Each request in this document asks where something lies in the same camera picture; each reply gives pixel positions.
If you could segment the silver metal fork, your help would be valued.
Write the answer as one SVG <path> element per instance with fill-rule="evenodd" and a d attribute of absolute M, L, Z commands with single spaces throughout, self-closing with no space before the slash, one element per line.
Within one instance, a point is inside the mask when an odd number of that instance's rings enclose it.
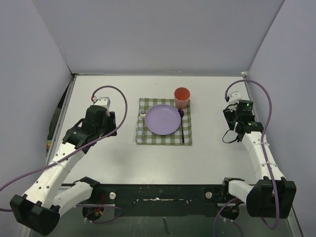
<path fill-rule="evenodd" d="M 146 118 L 146 112 L 145 109 L 141 108 L 140 109 L 140 118 L 142 120 L 142 134 L 141 134 L 141 141 L 144 142 L 146 139 L 146 134 L 145 134 L 145 118 Z"/>

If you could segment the purple plastic spoon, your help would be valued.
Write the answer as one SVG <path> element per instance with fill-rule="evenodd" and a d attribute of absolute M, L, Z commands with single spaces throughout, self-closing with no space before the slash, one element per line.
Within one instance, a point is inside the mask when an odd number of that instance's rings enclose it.
<path fill-rule="evenodd" d="M 183 130 L 183 116 L 184 116 L 184 111 L 181 109 L 178 109 L 178 113 L 181 118 L 181 134 L 182 134 L 182 143 L 185 143 L 185 137 L 184 137 L 184 130 Z"/>

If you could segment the orange plastic cup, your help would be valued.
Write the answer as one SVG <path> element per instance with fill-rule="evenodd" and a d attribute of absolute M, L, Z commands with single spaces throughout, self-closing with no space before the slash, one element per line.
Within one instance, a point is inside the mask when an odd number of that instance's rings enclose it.
<path fill-rule="evenodd" d="M 175 106 L 178 109 L 184 109 L 190 99 L 191 93 L 185 87 L 179 87 L 174 91 Z"/>

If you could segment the purple plastic plate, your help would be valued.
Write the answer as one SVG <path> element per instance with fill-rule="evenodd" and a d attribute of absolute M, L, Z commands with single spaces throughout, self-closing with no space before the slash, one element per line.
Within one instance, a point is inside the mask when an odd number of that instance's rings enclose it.
<path fill-rule="evenodd" d="M 150 108 L 145 117 L 146 127 L 157 135 L 170 135 L 180 126 L 178 110 L 170 105 L 159 104 Z"/>

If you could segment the green white checkered cloth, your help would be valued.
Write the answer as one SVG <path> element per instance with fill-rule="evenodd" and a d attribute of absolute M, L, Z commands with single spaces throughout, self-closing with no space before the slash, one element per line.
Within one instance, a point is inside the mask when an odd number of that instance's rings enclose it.
<path fill-rule="evenodd" d="M 159 104 L 166 104 L 166 105 L 170 105 L 176 108 L 175 101 L 173 99 L 140 98 L 139 99 L 139 112 L 140 112 L 140 109 L 143 108 L 145 109 L 145 112 L 147 113 L 147 111 L 150 108 Z M 145 123 L 146 139 L 144 142 L 142 142 L 141 141 L 142 120 L 140 118 L 140 115 L 138 115 L 138 120 L 137 120 L 137 125 L 136 125 L 135 142 L 138 145 L 191 145 L 192 144 L 192 123 L 191 123 L 190 102 L 187 103 L 183 111 L 184 111 L 183 130 L 184 130 L 184 137 L 185 137 L 184 144 L 182 143 L 181 125 L 174 133 L 170 135 L 162 136 L 162 135 L 154 134 L 151 131 L 149 131 L 149 129 L 146 127 L 146 123 Z"/>

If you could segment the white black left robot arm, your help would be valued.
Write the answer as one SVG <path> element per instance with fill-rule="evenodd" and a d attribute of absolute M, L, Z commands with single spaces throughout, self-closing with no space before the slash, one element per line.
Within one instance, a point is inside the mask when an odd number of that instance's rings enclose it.
<path fill-rule="evenodd" d="M 91 105 L 85 118 L 68 129 L 55 158 L 36 182 L 22 196 L 14 195 L 10 207 L 18 223 L 47 236 L 57 226 L 61 215 L 77 203 L 99 200 L 101 191 L 96 181 L 80 182 L 70 197 L 57 197 L 57 191 L 76 163 L 88 152 L 92 141 L 113 132 L 115 113 L 107 105 Z"/>

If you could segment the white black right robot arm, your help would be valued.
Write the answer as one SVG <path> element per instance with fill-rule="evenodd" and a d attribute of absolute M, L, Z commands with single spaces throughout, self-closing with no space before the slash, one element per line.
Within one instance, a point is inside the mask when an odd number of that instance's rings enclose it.
<path fill-rule="evenodd" d="M 286 219 L 294 201 L 296 185 L 280 171 L 263 134 L 264 127 L 255 120 L 252 109 L 252 101 L 236 100 L 230 102 L 223 113 L 229 129 L 237 134 L 237 142 L 248 151 L 256 184 L 247 184 L 239 178 L 225 178 L 220 197 L 226 202 L 240 199 L 251 217 Z"/>

